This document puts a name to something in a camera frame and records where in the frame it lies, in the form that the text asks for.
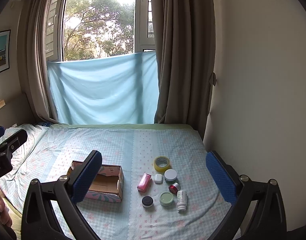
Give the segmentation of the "person's left hand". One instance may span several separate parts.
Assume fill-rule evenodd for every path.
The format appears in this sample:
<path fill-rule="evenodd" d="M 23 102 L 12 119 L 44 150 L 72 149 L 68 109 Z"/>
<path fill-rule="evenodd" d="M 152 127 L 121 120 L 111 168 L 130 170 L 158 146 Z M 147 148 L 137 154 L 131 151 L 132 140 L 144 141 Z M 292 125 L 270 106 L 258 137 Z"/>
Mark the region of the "person's left hand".
<path fill-rule="evenodd" d="M 3 225 L 6 225 L 7 227 L 11 227 L 12 226 L 12 219 L 9 215 L 9 211 L 8 208 L 5 206 L 5 203 L 2 199 L 2 197 L 0 196 L 0 221 Z"/>

